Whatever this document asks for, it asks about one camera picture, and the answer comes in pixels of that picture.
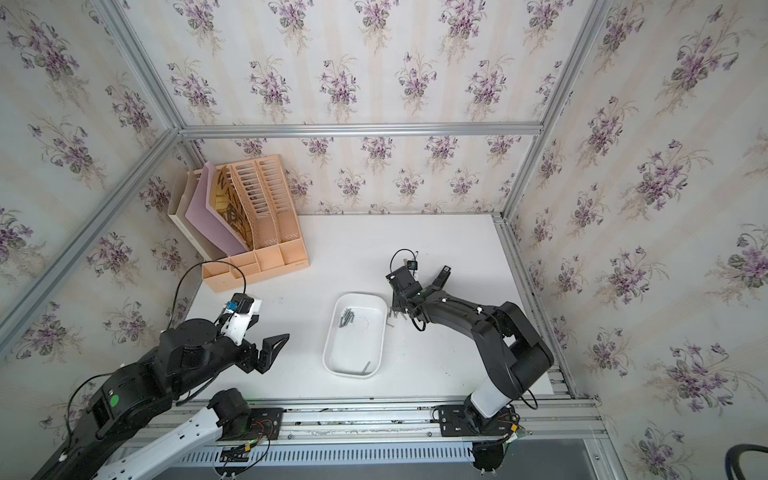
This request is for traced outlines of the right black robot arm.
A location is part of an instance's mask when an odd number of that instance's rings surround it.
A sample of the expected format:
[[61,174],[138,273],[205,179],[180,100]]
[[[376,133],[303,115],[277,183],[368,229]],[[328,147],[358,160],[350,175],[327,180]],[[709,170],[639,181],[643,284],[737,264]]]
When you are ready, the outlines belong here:
[[466,410],[490,419],[521,399],[554,365],[554,356],[517,304],[483,305],[451,295],[445,290],[450,273],[445,266],[423,286],[405,266],[391,271],[386,279],[393,310],[410,318],[419,331],[434,324],[474,342],[487,379],[468,396]]

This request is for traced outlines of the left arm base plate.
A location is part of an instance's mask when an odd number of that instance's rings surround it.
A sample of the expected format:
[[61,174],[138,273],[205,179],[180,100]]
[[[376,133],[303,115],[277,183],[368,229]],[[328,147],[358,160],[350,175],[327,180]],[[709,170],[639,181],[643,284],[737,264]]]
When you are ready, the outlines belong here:
[[252,408],[248,418],[239,416],[226,424],[219,440],[248,441],[262,436],[277,440],[284,412],[282,408]]

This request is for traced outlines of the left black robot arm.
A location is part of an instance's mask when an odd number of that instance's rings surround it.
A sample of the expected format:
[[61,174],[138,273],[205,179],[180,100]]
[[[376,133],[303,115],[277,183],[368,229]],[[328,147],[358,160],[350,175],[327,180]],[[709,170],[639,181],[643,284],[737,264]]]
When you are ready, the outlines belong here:
[[288,333],[267,337],[258,348],[233,340],[205,319],[164,331],[156,348],[106,376],[76,424],[65,418],[67,440],[34,477],[93,479],[119,447],[182,394],[231,366],[267,372],[289,339]]

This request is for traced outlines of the white plastic storage tray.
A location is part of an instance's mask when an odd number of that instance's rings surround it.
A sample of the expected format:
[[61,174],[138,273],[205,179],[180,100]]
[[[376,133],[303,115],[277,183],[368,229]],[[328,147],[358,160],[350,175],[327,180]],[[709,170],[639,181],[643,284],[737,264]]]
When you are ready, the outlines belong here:
[[[354,311],[354,321],[340,328],[339,319],[346,308]],[[374,376],[382,364],[387,313],[386,302],[377,295],[346,293],[340,296],[334,305],[323,350],[324,368],[340,377]],[[368,361],[371,365],[363,375],[361,371]]]

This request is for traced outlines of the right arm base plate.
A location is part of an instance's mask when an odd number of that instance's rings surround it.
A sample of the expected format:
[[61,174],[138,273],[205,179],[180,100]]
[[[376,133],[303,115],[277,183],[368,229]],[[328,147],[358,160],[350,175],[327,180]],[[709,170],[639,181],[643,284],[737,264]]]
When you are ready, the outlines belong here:
[[438,424],[442,437],[496,438],[514,435],[519,428],[520,416],[511,406],[486,418],[471,404],[448,404],[432,410],[432,421]]

